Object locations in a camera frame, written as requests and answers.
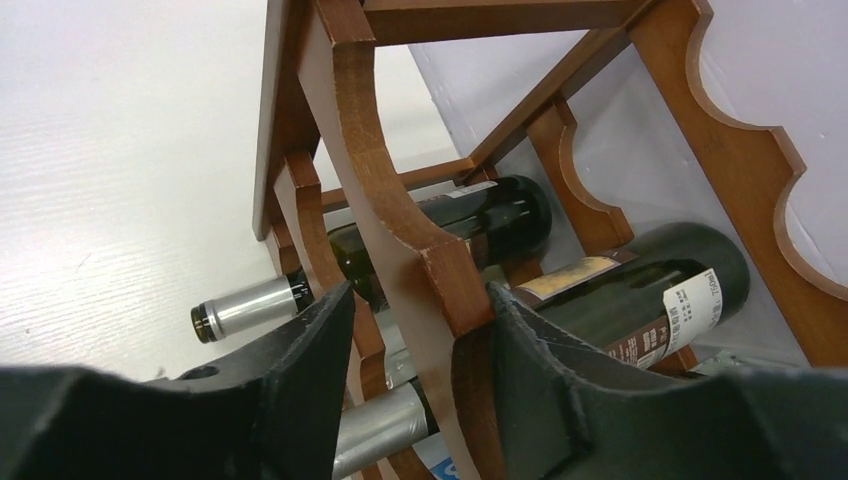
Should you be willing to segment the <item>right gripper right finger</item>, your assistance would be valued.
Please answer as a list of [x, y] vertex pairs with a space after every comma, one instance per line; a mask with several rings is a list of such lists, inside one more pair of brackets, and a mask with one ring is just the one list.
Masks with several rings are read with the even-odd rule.
[[679, 380], [553, 326], [507, 289], [494, 401], [510, 479], [843, 479], [847, 373], [743, 367]]

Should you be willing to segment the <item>blue square bottle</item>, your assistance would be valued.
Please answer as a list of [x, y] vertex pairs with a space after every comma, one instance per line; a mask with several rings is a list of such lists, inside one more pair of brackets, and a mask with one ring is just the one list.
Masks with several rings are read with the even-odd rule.
[[452, 458], [444, 452], [417, 451], [417, 454], [434, 479], [459, 480], [460, 476]]

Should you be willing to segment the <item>clear bottle black cap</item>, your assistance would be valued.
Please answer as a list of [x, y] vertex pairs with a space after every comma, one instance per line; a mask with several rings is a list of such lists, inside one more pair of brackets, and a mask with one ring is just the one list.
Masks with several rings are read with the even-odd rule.
[[751, 356], [738, 355], [728, 350], [721, 350], [715, 355], [699, 362], [690, 368], [686, 374], [692, 378], [702, 376], [715, 376], [724, 371], [740, 368], [765, 368], [765, 369], [794, 369], [798, 365], [791, 363], [762, 359]]

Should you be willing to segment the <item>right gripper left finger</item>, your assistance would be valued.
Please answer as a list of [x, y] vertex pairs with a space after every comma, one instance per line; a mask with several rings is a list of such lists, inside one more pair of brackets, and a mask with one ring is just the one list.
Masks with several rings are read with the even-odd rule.
[[352, 340], [342, 283], [175, 379], [3, 367], [5, 479], [328, 479]]

